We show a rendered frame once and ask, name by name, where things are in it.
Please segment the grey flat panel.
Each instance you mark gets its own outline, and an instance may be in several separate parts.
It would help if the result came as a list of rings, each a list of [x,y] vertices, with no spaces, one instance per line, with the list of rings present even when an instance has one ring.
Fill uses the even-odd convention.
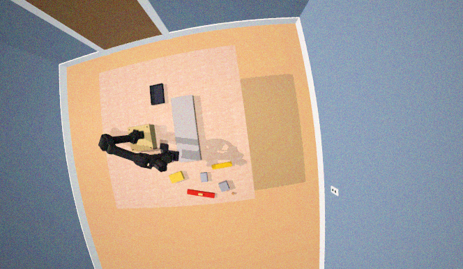
[[[171,98],[179,163],[202,160],[193,95]]]

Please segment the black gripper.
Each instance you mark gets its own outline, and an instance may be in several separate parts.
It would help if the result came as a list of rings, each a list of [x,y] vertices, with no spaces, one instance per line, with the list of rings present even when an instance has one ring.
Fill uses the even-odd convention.
[[[160,149],[161,149],[160,152],[161,152],[161,154],[157,154],[160,160],[161,160],[161,157],[160,157],[160,156],[161,156],[162,154],[170,153],[168,147],[169,147],[169,144],[166,144],[166,143],[161,143],[161,144],[160,144]]]

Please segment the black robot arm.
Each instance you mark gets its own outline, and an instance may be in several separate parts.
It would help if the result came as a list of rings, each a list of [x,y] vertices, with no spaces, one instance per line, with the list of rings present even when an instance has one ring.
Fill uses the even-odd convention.
[[[167,165],[165,163],[172,162],[172,156],[170,153],[162,154],[161,160],[157,154],[149,155],[147,153],[133,153],[123,148],[116,146],[115,144],[123,144],[130,142],[131,144],[137,144],[138,139],[144,139],[144,131],[133,130],[129,135],[112,137],[109,134],[102,134],[98,146],[102,151],[106,151],[108,154],[114,154],[119,157],[133,161],[137,166],[152,169],[155,167],[159,172],[163,172]],[[149,166],[147,166],[149,164]]]

